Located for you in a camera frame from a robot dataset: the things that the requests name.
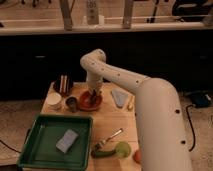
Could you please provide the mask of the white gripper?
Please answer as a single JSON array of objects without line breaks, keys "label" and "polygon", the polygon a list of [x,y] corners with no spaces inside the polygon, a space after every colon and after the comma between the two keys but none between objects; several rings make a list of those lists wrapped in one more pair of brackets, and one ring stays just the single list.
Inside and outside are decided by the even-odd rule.
[{"label": "white gripper", "polygon": [[88,75],[86,78],[86,82],[88,85],[88,88],[92,91],[90,94],[89,100],[93,101],[93,98],[96,100],[99,96],[99,90],[102,87],[103,79],[98,76],[94,75]]}]

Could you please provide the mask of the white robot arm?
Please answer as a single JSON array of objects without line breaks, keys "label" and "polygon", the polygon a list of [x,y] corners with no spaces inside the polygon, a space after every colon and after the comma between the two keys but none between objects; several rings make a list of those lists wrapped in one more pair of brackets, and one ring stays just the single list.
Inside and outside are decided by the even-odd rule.
[{"label": "white robot arm", "polygon": [[100,90],[106,79],[135,96],[142,171],[193,171],[179,95],[170,82],[109,65],[101,49],[82,56],[80,64],[91,90]]}]

